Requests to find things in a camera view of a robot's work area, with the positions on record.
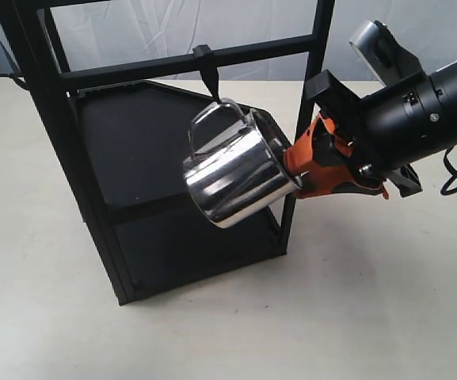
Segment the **black cylindrical motor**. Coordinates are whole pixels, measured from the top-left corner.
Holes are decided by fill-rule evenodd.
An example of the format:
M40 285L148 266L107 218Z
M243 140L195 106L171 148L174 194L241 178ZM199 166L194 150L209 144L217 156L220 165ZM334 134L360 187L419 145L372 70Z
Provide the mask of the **black cylindrical motor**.
M457 144L457 61L370 97L363 110L367 137L397 169Z

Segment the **white surface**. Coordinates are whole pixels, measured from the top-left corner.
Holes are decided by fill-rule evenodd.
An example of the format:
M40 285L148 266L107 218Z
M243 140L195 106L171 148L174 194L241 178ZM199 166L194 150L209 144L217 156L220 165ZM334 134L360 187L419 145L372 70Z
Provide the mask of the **white surface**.
M221 94L292 132L300 84ZM416 169L420 195L299 202L288 256L119 307L30 96L0 79L0 379L457 378L457 196L439 156Z

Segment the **stainless steel pitcher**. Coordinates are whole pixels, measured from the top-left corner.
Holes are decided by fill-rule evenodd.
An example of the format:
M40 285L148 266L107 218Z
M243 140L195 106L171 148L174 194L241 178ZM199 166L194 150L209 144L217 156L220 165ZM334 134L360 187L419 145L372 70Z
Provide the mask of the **stainless steel pitcher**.
M196 129L222 108L238 121L202 147L195 147ZM301 186L280 163L289 143L251 109L244 115L234 101L223 98L193 119L189 129L191 155L183 162L184 179L198 208L215 225L233 226Z

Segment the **black shelf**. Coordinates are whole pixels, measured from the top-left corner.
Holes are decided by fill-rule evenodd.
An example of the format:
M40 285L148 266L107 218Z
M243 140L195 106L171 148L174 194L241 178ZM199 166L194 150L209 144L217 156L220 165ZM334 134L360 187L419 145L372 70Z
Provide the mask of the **black shelf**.
M186 131L211 100L142 80L199 70L204 61L188 54L70 72L50 8L97 1L0 0L0 22L119 303L285 254L293 196L286 197L279 224L265 208L221 230L185 193ZM333 6L334 0L317 1L308 36L214 50L212 62L220 67L308 52L308 80L321 71ZM303 93L297 136L313 107ZM210 118L199 143L231 118Z

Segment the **white fabric backdrop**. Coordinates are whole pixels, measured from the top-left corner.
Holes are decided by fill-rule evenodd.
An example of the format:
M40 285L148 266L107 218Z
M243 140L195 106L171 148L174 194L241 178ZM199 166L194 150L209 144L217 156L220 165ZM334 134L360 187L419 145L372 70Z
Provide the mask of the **white fabric backdrop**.
M59 31L73 69L224 48L309 33L315 0L112 0L57 8ZM379 19L417 54L427 71L457 59L457 2L337 0L326 68L341 79L372 79L348 45L364 20ZM305 56L226 67L223 79L299 80ZM196 73L180 78L198 78Z

